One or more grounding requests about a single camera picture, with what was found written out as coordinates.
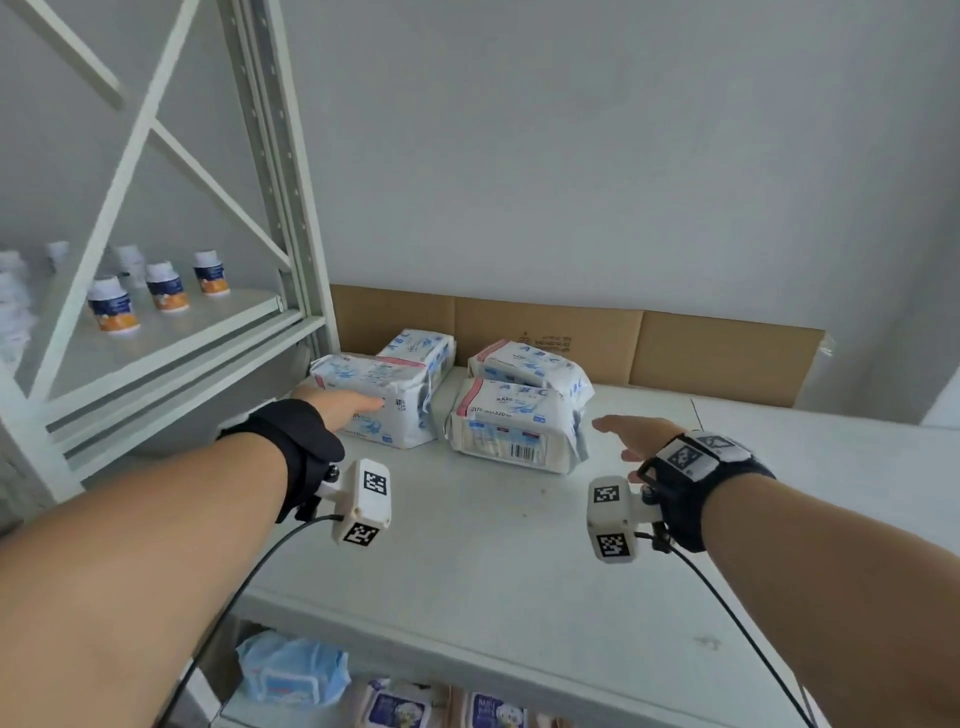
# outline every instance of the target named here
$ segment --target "white tracking device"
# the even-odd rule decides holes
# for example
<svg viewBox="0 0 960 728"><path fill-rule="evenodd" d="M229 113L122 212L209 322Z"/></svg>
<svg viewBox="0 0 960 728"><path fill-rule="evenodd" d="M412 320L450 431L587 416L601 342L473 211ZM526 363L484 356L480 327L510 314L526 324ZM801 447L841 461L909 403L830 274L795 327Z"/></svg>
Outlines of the white tracking device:
<svg viewBox="0 0 960 728"><path fill-rule="evenodd" d="M332 500L333 512L344 517L333 524L338 544L369 546L390 527L393 494L390 471L382 463L361 458L335 482L324 481L317 495Z"/></svg>
<svg viewBox="0 0 960 728"><path fill-rule="evenodd" d="M641 523L663 520L658 505L643 500L630 488L627 478L605 475L595 478L587 493L587 532L594 555L606 564L624 564L636 559L639 544L634 535Z"/></svg>

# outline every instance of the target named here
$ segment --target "black cable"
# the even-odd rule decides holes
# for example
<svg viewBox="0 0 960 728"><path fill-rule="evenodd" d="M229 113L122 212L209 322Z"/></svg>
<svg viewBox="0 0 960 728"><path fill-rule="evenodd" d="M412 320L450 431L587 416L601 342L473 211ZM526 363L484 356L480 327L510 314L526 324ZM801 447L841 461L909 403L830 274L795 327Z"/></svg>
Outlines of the black cable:
<svg viewBox="0 0 960 728"><path fill-rule="evenodd" d="M783 678L780 677L780 674L777 673L777 671L774 669L774 666L770 664L769 660L767 660L767 656L763 654L763 651L759 648L756 642L754 642L754 638L750 636L750 633L747 631L747 628L743 626L743 622L741 622L737 618L736 614L733 613L733 609L730 608L730 605L726 602L726 600L720 595L719 592L716 591L713 585L710 584L709 579L707 579L704 576L704 573L699 569L697 569L697 565L694 564L692 561L690 561L683 553L677 550L676 547L673 546L673 544L667 541L658 539L649 533L641 533L639 531L635 532L634 535L637 536L639 539L649 539L650 541L656 541L661 546L665 546L666 548L669 548L671 553L675 553L677 556L681 558L681 560L687 566L693 569L693 572L700 577L700 580L704 582L704 584L707 585L707 588L710 590L710 593L713 594L716 597L717 601L720 602L720 605L725 610L727 610L727 614L730 615L730 619L732 619L733 623L736 624L736 626L740 629L740 632L743 634L743 636L747 638L747 642L750 643L750 647L754 649L754 652L756 653L757 657L759 657L762 663L767 667L767 669L770 670L770 674L774 676L774 680L777 681L777 684L780 686L780 689L790 699L790 702L793 704L793 707L797 709L797 713L800 714L800 717L804 720L804 723L806 724L807 728L817 728L816 724L810 719L810 717L804 711L803 707L797 701L797 698L793 696L793 692L791 692L790 689L786 687L786 683L783 682Z"/></svg>
<svg viewBox="0 0 960 728"><path fill-rule="evenodd" d="M338 516L336 514L330 516L320 516L319 518L313 519L312 521L307 521L306 523L301 523L299 526L294 528L290 533L284 534L284 536L277 541L273 546L270 547L270 550L263 554L256 566L250 570L250 573L247 574L247 578L243 580L243 584L240 585L240 588L233 593L233 597L230 598L230 601L227 602L227 606L224 608L224 611L220 613L220 616L213 623L213 626L210 628L210 631L206 634L206 639L204 643L200 645L200 649L197 650L197 654L194 656L193 661L190 663L190 667L186 669L186 672L183 674L183 677L180 679L180 683L177 685L177 688L174 690L173 696L170 698L170 702L167 703L166 710L163 711L162 715L157 719L154 726L156 728L163 728L167 721L170 720L170 716L174 712L174 708L177 705L177 701L183 696L183 691L186 690L187 683L190 682L190 677L197 669L197 665L200 663L201 658L206 653L208 647L213 642L214 636L217 632L220 631L220 627L224 623L224 619L227 618L227 615L230 613L230 610L233 609L233 605L237 603L237 599L240 598L240 595L250 586L250 583L253 581L253 578L256 576L256 573L260 571L260 567L267 563L267 559L274 555L274 552L286 544L290 539L300 533L308 525L313 525L314 523L319 523L321 521L342 521L343 516Z"/></svg>

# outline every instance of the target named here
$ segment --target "wrist strap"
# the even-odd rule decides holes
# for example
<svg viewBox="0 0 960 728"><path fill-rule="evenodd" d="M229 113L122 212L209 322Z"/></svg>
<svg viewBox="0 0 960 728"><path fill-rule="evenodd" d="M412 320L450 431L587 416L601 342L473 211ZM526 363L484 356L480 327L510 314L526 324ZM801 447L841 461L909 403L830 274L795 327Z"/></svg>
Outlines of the wrist strap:
<svg viewBox="0 0 960 728"><path fill-rule="evenodd" d="M236 432L252 432L270 440L287 464L287 495L276 522L316 494L331 463L339 463L344 446L324 425L309 402L279 400L253 411L246 421L220 433L218 440Z"/></svg>
<svg viewBox="0 0 960 728"><path fill-rule="evenodd" d="M693 480L677 470L675 464L671 465L659 457L653 457L640 466L637 474L653 488L663 513L663 522L666 523L673 540L687 551L699 553L707 550L701 530L701 519L704 505L710 494L738 475L757 473L773 478L774 474L753 456L738 462L723 462L709 448L705 448L702 443L686 434L677 435L671 439L661 452L676 440L682 440L704 456L716 460L717 463L712 472L700 480ZM656 470L656 478L649 474L651 469Z"/></svg>

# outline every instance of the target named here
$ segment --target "cardboard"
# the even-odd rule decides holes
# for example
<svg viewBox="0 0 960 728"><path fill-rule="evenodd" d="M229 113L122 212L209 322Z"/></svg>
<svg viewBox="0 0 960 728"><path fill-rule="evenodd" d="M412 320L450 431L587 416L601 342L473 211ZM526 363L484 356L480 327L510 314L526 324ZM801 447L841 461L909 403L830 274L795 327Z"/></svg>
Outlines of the cardboard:
<svg viewBox="0 0 960 728"><path fill-rule="evenodd" d="M377 354L405 328L453 333L454 299L430 293L331 285L344 352Z"/></svg>
<svg viewBox="0 0 960 728"><path fill-rule="evenodd" d="M824 333L647 311L630 383L792 407Z"/></svg>
<svg viewBox="0 0 960 728"><path fill-rule="evenodd" d="M642 311L618 308L458 298L457 364L466 366L493 342L512 339L577 362L594 383L627 384L642 319Z"/></svg>

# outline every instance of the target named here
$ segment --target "blue and orange label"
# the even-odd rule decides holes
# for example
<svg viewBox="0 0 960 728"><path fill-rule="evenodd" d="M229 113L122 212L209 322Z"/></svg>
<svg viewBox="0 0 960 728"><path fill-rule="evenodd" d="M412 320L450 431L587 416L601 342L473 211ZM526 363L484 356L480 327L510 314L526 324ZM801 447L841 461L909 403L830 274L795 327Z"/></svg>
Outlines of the blue and orange label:
<svg viewBox="0 0 960 728"><path fill-rule="evenodd" d="M223 265L211 265L208 268L195 266L193 272L197 275L200 290L206 294L227 293L230 289L227 279L224 278Z"/></svg>
<svg viewBox="0 0 960 728"><path fill-rule="evenodd" d="M147 288L154 297L154 305L161 311L179 311L190 305L190 300L183 291L183 281L179 278L156 283L147 281Z"/></svg>
<svg viewBox="0 0 960 728"><path fill-rule="evenodd" d="M130 331L140 326L133 313L130 296L124 295L108 301L87 301L93 315L97 317L97 326L100 331L115 333Z"/></svg>

